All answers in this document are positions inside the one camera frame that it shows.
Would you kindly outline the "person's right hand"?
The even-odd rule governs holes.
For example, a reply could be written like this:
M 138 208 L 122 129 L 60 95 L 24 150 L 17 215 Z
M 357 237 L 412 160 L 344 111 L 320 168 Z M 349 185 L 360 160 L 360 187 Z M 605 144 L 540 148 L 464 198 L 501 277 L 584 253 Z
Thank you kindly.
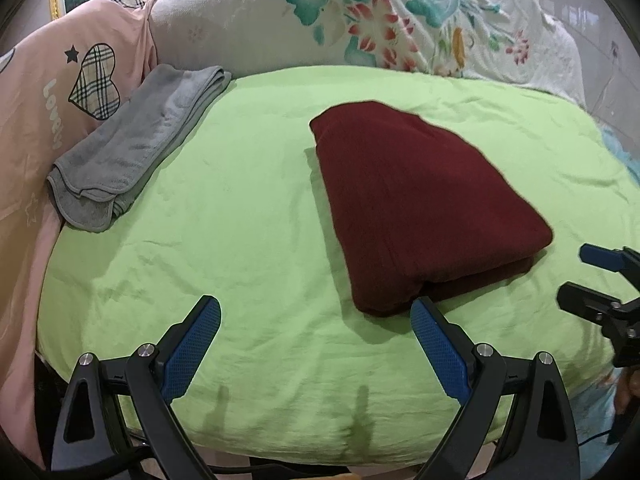
M 614 396 L 615 414 L 624 414 L 629 402 L 639 395 L 639 375 L 632 368 L 624 368 L 617 381 Z

